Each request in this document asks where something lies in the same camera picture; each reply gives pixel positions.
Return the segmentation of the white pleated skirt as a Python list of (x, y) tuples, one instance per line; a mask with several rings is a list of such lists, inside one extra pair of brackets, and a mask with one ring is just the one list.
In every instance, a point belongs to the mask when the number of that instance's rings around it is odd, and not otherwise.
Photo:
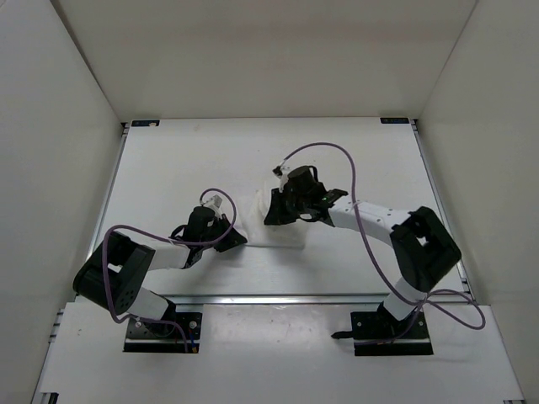
[(303, 249), (307, 239), (305, 223), (283, 226), (264, 224), (264, 218), (269, 213), (271, 190), (276, 187), (277, 181), (267, 178), (251, 194), (239, 198), (238, 231), (246, 237), (248, 247)]

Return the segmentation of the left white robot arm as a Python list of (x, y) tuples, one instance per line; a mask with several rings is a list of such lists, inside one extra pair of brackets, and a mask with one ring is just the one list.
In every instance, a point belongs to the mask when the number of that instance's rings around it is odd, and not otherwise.
[(217, 208), (197, 206), (188, 221), (171, 232), (171, 241), (158, 247), (112, 231), (78, 271), (72, 287), (105, 310), (112, 306), (117, 316), (130, 315), (156, 334), (168, 335), (176, 324), (175, 304), (142, 287), (147, 273), (191, 268), (208, 249), (224, 253), (247, 242)]

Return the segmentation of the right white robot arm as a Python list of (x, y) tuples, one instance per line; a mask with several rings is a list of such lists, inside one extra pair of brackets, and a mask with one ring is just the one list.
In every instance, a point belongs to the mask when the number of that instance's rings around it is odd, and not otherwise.
[(273, 174), (280, 183), (271, 189), (265, 225), (320, 222), (364, 232), (393, 249), (401, 277), (380, 304), (377, 317), (378, 329), (388, 337), (396, 337), (407, 328), (415, 304), (426, 298), (462, 258), (460, 248), (428, 207), (393, 210), (354, 201), (342, 189), (326, 189), (314, 166), (293, 170), (276, 167)]

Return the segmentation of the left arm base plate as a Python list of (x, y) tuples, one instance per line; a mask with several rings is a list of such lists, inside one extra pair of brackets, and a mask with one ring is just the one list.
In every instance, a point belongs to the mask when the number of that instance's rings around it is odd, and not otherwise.
[(123, 351), (132, 354), (197, 354), (202, 320), (201, 310), (176, 309), (175, 322), (184, 330), (185, 338), (175, 326), (129, 320)]

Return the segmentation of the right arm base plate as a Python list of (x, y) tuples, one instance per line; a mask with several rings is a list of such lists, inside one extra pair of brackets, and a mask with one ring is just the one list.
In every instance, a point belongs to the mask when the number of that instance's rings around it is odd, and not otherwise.
[(427, 322), (422, 311), (402, 321), (381, 311), (352, 311), (351, 329), (337, 331), (332, 339), (352, 339), (356, 357), (430, 356), (434, 354)]

